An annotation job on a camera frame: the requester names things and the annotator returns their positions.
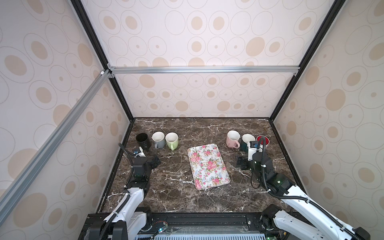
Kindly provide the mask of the grey mug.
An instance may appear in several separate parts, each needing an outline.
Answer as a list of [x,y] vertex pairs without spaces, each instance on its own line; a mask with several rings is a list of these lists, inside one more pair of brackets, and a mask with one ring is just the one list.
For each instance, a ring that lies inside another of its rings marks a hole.
[[166,145],[165,134],[163,132],[155,132],[152,135],[155,149],[163,149]]

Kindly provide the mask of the dark green mug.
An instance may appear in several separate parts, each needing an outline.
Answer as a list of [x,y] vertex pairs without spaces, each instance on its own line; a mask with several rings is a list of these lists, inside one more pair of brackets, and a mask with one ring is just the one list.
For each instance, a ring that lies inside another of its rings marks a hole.
[[251,135],[251,134],[244,134],[241,137],[240,150],[247,153],[249,145],[250,145],[250,142],[255,141],[255,140],[256,140],[256,138],[253,135]]

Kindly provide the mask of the black mug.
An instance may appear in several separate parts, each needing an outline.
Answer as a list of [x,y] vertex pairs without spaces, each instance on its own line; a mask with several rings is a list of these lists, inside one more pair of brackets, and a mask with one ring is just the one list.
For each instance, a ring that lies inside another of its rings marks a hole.
[[151,147],[151,141],[146,133],[140,133],[136,136],[136,141],[144,151],[148,151]]

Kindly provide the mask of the pink mug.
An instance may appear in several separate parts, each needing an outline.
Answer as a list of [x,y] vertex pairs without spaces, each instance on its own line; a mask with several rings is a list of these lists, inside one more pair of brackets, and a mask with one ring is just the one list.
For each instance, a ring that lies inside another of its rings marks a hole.
[[226,144],[228,148],[238,149],[240,147],[240,134],[237,131],[231,130],[227,133]]

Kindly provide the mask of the light green mug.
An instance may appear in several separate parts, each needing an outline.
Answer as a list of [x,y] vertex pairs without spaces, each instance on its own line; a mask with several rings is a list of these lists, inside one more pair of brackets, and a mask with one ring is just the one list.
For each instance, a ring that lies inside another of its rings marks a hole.
[[166,142],[168,147],[174,151],[179,144],[179,136],[176,133],[168,133],[166,135]]

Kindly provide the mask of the white mug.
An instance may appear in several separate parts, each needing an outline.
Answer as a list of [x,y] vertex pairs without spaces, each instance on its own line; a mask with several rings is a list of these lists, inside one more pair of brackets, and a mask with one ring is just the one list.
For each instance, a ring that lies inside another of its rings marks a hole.
[[256,137],[257,142],[260,144],[260,146],[265,145],[266,147],[269,145],[270,140],[266,136],[257,136]]

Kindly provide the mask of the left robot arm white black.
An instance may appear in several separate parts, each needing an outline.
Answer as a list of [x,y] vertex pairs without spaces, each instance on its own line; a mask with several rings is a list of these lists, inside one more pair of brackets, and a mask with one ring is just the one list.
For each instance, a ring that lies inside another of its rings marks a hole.
[[131,174],[126,184],[125,195],[115,209],[103,220],[94,221],[86,230],[85,240],[133,240],[147,225],[147,213],[137,212],[150,188],[150,176],[161,161],[158,156],[145,157],[138,154],[132,160]]

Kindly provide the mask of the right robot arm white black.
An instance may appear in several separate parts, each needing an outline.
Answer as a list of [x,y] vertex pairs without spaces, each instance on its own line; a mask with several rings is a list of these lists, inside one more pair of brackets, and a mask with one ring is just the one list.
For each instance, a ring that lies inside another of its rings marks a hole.
[[273,161],[265,152],[255,152],[251,159],[239,156],[237,164],[249,170],[267,194],[299,212],[306,221],[296,219],[271,204],[261,213],[260,223],[266,231],[280,229],[302,240],[369,240],[363,228],[354,228],[325,210],[306,195],[286,175],[276,173]]

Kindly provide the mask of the floral serving tray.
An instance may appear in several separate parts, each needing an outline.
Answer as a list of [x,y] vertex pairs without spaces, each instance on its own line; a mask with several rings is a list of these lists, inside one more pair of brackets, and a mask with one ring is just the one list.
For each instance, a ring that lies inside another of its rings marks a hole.
[[230,183],[230,176],[216,144],[188,149],[188,157],[197,190],[206,190]]

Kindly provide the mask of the small circuit board with leds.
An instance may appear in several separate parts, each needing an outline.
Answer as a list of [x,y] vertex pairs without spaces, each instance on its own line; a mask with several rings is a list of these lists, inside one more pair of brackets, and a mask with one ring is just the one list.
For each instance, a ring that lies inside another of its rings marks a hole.
[[169,228],[169,224],[165,221],[158,221],[154,224],[157,233],[162,233]]

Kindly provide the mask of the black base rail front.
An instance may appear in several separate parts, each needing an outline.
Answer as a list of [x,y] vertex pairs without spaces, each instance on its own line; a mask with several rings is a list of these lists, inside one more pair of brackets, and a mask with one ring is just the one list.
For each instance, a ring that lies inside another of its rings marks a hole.
[[[157,233],[154,224],[165,221],[169,228]],[[261,213],[155,213],[150,226],[135,240],[298,240],[292,233],[262,226]]]

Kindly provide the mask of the diagonal aluminium rail left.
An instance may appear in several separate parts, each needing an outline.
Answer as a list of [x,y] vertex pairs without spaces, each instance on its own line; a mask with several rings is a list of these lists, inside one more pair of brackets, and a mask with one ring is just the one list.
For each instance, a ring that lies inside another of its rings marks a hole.
[[10,213],[21,200],[30,185],[36,179],[58,146],[61,144],[65,136],[72,129],[73,125],[84,112],[96,93],[99,91],[104,82],[111,75],[111,71],[106,69],[95,79],[87,91],[77,101],[69,113],[65,116],[59,126],[53,131],[50,137],[36,152],[31,161],[21,171],[19,176],[11,184],[4,196],[1,198],[1,224],[5,222]]

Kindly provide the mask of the horizontal aluminium rail back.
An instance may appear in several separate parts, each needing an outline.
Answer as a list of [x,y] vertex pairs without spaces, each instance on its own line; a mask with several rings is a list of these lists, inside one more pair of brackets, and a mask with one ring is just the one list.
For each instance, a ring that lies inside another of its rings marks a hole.
[[218,67],[111,67],[118,74],[232,74],[232,73],[297,73],[299,66],[218,66]]

